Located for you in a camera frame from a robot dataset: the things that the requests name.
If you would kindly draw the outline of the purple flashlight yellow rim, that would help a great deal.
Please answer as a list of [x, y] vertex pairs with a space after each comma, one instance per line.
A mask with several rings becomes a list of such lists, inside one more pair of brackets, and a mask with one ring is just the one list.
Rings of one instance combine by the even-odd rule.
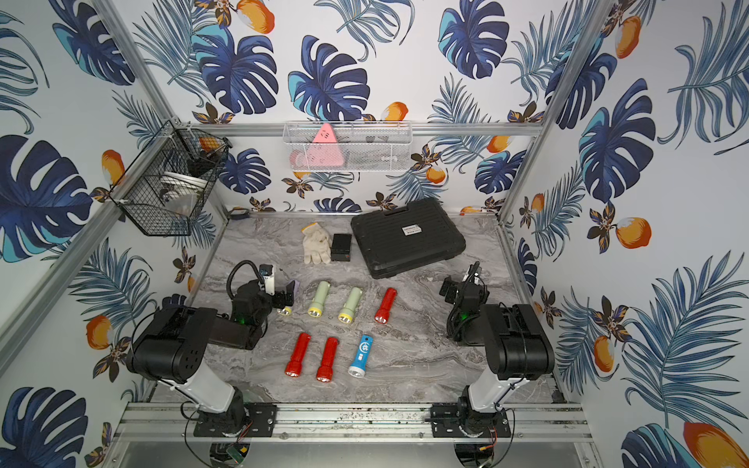
[[300, 290], [300, 282], [298, 280], [292, 280], [281, 292], [281, 300], [283, 304], [279, 307], [279, 314], [289, 316], [293, 313], [295, 299], [298, 296]]

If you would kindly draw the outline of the red flashlight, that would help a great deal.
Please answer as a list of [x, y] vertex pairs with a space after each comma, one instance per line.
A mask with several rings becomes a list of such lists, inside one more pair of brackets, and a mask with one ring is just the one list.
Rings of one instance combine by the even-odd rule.
[[292, 352], [290, 361], [285, 369], [286, 376], [290, 376], [290, 378], [298, 378], [302, 375], [302, 364], [304, 363], [304, 357], [310, 341], [311, 335], [309, 333], [300, 333], [296, 340], [296, 345]]
[[330, 382], [333, 380], [335, 357], [337, 356], [337, 347], [339, 340], [336, 337], [329, 337], [326, 341], [320, 366], [318, 368], [316, 379], [320, 382]]
[[376, 312], [376, 315], [374, 317], [375, 321], [385, 325], [388, 323], [390, 318], [390, 312], [392, 309], [392, 306], [397, 298], [397, 290], [394, 288], [388, 288], [383, 296], [382, 303], [380, 304], [380, 308], [378, 308], [378, 312]]

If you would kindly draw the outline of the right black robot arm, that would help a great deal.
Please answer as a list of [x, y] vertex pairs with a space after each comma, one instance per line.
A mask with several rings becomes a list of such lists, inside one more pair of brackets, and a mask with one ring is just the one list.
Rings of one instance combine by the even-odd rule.
[[489, 421], [515, 390], [552, 373], [553, 349], [530, 304], [490, 304], [488, 288], [476, 274], [461, 282], [445, 278], [440, 296], [452, 306], [448, 339], [479, 347], [486, 356], [486, 368], [458, 400], [463, 428]]

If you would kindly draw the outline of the blue flashlight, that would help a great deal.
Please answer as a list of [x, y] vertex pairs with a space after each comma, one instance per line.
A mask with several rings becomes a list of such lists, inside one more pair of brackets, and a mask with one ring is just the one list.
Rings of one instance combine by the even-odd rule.
[[373, 343], [374, 339], [372, 337], [369, 335], [362, 335], [356, 354], [348, 368], [348, 373], [354, 378], [364, 378], [364, 376], [366, 376], [366, 366], [371, 354]]

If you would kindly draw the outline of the light green flashlight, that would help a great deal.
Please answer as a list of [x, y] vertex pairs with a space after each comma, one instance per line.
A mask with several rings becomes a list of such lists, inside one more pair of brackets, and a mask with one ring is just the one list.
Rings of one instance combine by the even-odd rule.
[[363, 296], [363, 291], [358, 287], [353, 287], [339, 312], [339, 321], [345, 325], [351, 325], [356, 317], [357, 307]]
[[319, 318], [323, 315], [330, 288], [331, 284], [327, 281], [321, 281], [318, 284], [314, 298], [307, 310], [309, 316]]

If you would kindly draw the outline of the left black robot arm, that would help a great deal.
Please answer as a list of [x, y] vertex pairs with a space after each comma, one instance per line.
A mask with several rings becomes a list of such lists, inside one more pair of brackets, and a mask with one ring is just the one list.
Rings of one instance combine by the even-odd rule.
[[271, 311], [293, 306], [297, 291], [296, 280], [275, 294], [267, 294], [253, 281], [232, 296], [228, 319], [212, 308], [188, 307], [166, 298], [134, 338], [127, 369], [177, 390], [197, 405], [199, 421], [212, 425], [214, 431], [234, 434], [249, 419], [243, 396], [204, 362], [206, 350], [210, 344], [255, 349], [267, 332]]

